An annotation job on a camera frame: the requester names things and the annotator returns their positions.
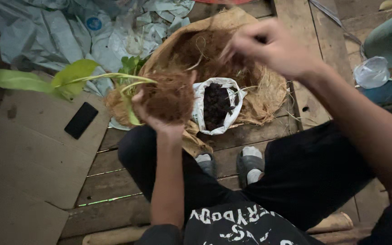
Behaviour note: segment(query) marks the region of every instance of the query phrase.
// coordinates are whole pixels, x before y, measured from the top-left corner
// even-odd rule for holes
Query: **smartphone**
[[[84,102],[77,113],[75,113],[74,117],[72,117],[70,122],[66,125],[64,131],[78,140],[97,114],[97,109],[89,103]]]

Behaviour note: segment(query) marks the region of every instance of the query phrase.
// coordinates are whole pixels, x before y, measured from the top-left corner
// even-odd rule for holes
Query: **leg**
[[[155,131],[149,126],[136,127],[129,131],[118,144],[118,158],[150,201],[157,165]],[[193,157],[184,150],[182,164],[186,218],[193,209],[212,207],[236,198],[244,199],[241,193],[231,191],[220,185],[215,178],[205,174]]]
[[[374,177],[333,122],[272,141],[264,154],[264,176],[243,193],[303,231],[340,208]]]

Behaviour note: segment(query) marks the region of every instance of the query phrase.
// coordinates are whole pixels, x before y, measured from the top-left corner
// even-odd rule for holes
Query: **slipper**
[[[205,174],[217,179],[217,167],[216,167],[216,160],[214,159],[213,155],[211,153],[205,152],[205,153],[200,153],[200,155],[208,154],[211,158],[210,161],[202,161],[200,163],[197,163],[199,167],[204,171]]]
[[[240,188],[247,186],[247,174],[254,168],[264,172],[264,161],[256,156],[243,156],[243,151],[237,155],[237,172]]]

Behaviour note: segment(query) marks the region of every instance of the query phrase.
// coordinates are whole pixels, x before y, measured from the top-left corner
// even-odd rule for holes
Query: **white sock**
[[[253,170],[249,171],[247,174],[247,184],[255,183],[258,181],[258,178],[261,174],[261,170],[254,168]]]
[[[197,158],[195,158],[196,162],[200,163],[200,162],[204,162],[204,161],[211,161],[210,155],[208,154],[203,154],[203,155],[199,155],[197,156]]]
[[[256,156],[263,159],[263,154],[256,147],[244,147],[242,152],[243,156]]]

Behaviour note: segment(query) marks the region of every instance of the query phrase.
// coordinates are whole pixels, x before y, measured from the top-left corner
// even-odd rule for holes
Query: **white bag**
[[[213,131],[207,131],[205,127],[205,121],[203,120],[203,96],[205,93],[205,88],[210,86],[212,82],[222,85],[222,88],[226,88],[228,95],[230,96],[229,99],[231,106],[235,106],[235,108],[232,110],[232,115],[229,113],[226,114],[226,118],[222,127],[216,128]],[[238,93],[234,94],[234,91],[230,89],[231,87],[236,88]],[[243,105],[243,98],[247,94],[247,92],[240,90],[236,81],[230,78],[210,78],[205,82],[193,84],[193,90],[195,92],[195,103],[192,112],[193,121],[199,125],[199,130],[202,133],[209,135],[222,134],[234,123],[238,117],[238,113],[240,113],[241,106]],[[238,105],[234,104],[236,96],[238,96],[239,99]]]

